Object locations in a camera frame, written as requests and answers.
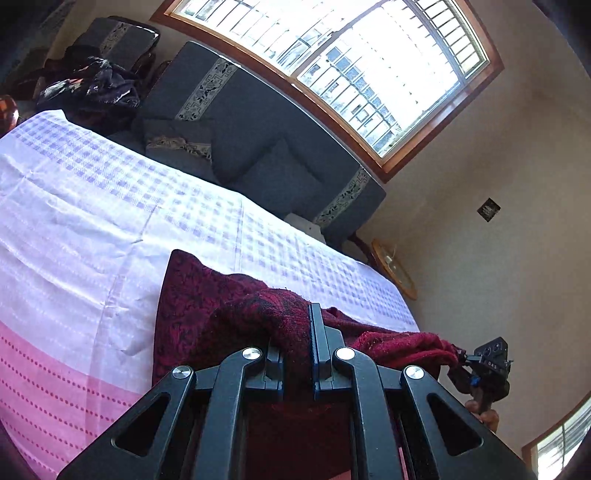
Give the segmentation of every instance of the red cloth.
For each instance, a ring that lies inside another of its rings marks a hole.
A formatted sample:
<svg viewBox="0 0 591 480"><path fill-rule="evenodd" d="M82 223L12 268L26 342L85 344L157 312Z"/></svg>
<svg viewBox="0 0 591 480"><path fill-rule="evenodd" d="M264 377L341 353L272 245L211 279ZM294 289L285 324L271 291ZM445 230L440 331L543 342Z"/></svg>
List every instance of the red cloth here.
<svg viewBox="0 0 591 480"><path fill-rule="evenodd" d="M350 469L347 407L311 397L309 304L247 275L211 270L181 250L171 253L156 317L153 383L177 365L219 365L244 347L266 347L269 338L284 353L285 401L249 407L247 479L327 480ZM433 333L364 325L334 307L322 317L347 346L379 365L420 365L437 378L441 365L458 363L459 350Z"/></svg>

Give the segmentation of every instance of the sofa backrest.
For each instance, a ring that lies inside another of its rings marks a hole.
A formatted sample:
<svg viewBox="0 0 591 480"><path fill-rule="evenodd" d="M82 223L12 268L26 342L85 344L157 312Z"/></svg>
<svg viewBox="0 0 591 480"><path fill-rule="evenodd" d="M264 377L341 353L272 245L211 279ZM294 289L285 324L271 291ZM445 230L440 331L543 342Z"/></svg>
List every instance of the sofa backrest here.
<svg viewBox="0 0 591 480"><path fill-rule="evenodd" d="M307 112L250 72L188 42L153 87L140 117L211 119L213 169L222 184L246 172L279 138L322 183L294 212L340 244L385 197L381 185Z"/></svg>

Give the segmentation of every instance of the window frame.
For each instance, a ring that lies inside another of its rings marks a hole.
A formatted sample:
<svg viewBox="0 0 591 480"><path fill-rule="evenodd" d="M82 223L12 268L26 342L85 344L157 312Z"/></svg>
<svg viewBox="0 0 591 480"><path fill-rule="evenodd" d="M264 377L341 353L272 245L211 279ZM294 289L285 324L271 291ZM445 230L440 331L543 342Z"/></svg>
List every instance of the window frame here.
<svg viewBox="0 0 591 480"><path fill-rule="evenodd" d="M548 430L546 430L542 435L539 435L538 437L536 437L534 440L529 442L527 445L525 445L521 449L521 458L523 459L525 464L531 470L534 469L534 463L533 463L534 459L533 459L533 455L532 455L534 448L537 447L537 445L542 440L547 438L550 434L554 433L557 429L559 429L561 426L563 426L567 421L569 421L571 418L573 418L574 415L581 408L583 408L583 405L585 405L589 401L590 398L591 398L591 391L589 393L587 393L587 395L585 395L585 397L579 403L577 403L577 405L570 412L568 412L564 417L562 417L562 419L560 419L558 422L556 422L554 425L552 425Z"/></svg>
<svg viewBox="0 0 591 480"><path fill-rule="evenodd" d="M406 139L403 138L384 157L380 157L361 135L323 99L294 78L300 71L300 67L289 76L271 62L254 54L235 40L217 33L205 25L192 22L190 19L176 14L174 10L184 1L164 0L154 12L150 21L188 35L198 43L202 43L204 46L216 50L221 55L237 62L250 72L259 76L316 118L384 183L394 177L410 160L425 148L504 69L503 62L492 39L469 1L454 0L476 33L478 40L489 58L489 64L481 68L476 74L473 74L465 85L457 87L437 105L434 111L427 117L427 120L423 119L420 122L419 129L413 129L411 131L411 136ZM386 1L376 0L374 7L377 8ZM351 20L340 31L344 31L358 19L359 17ZM323 45L323 49L328 48L331 43L333 43L333 39L326 42Z"/></svg>

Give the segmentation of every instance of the patterned fabric strip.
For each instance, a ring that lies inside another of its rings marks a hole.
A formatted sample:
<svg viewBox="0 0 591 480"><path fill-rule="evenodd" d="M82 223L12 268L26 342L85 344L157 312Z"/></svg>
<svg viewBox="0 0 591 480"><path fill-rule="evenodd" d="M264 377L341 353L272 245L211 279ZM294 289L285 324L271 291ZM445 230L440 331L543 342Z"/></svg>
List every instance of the patterned fabric strip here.
<svg viewBox="0 0 591 480"><path fill-rule="evenodd" d="M107 38L103 40L103 43L100 44L100 54L106 57L113 47L119 43L119 40L123 38L123 36L127 33L131 25L123 22L117 22L115 28L111 30Z"/></svg>
<svg viewBox="0 0 591 480"><path fill-rule="evenodd" d="M191 155L212 160L212 146L207 143L187 142L183 137L159 137L150 138L146 148L168 148L169 150L184 150Z"/></svg>
<svg viewBox="0 0 591 480"><path fill-rule="evenodd" d="M328 227L334 219L343 213L355 201L365 186L369 183L369 173L359 167L357 173L349 181L347 186L322 210L313 222L320 228Z"/></svg>
<svg viewBox="0 0 591 480"><path fill-rule="evenodd" d="M217 59L203 80L199 82L197 88L189 95L177 113L176 120L199 120L237 69L238 67L233 63L222 58Z"/></svg>

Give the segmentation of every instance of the silver bolt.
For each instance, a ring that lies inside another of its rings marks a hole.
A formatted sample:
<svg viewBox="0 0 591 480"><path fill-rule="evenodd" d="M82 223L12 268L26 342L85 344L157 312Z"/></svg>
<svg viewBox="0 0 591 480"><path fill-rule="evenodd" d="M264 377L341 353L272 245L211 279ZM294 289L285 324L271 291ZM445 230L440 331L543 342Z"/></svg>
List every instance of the silver bolt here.
<svg viewBox="0 0 591 480"><path fill-rule="evenodd" d="M411 365L406 369L407 377L413 378L415 380L420 380L422 377L425 376L425 372L421 367L417 367L416 365Z"/></svg>
<svg viewBox="0 0 591 480"><path fill-rule="evenodd" d="M259 358L262 355L262 352L253 346L250 346L248 348L245 348L242 351L242 356L244 358L246 358L247 360L256 360L257 358Z"/></svg>
<svg viewBox="0 0 591 480"><path fill-rule="evenodd" d="M173 377L179 380L187 378L189 375L191 375L191 367L187 367L187 365L181 365L173 370Z"/></svg>
<svg viewBox="0 0 591 480"><path fill-rule="evenodd" d="M351 360L355 356L355 350L349 348L348 346L344 346L339 348L335 354L341 360Z"/></svg>

